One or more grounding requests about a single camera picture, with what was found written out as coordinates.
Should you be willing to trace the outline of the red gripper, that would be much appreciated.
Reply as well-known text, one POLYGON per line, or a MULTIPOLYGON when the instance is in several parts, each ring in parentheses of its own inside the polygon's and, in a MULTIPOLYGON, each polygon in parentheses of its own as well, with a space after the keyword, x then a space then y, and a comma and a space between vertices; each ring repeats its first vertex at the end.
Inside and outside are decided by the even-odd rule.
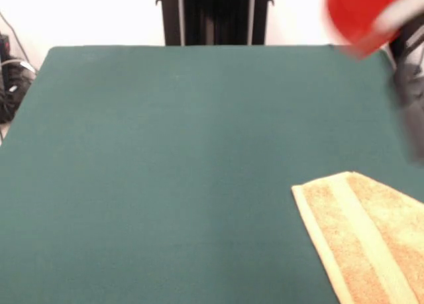
POLYGON ((327 22, 344 49, 365 58, 390 44, 392 76, 403 133, 410 155, 423 161, 423 0, 324 0, 327 22))

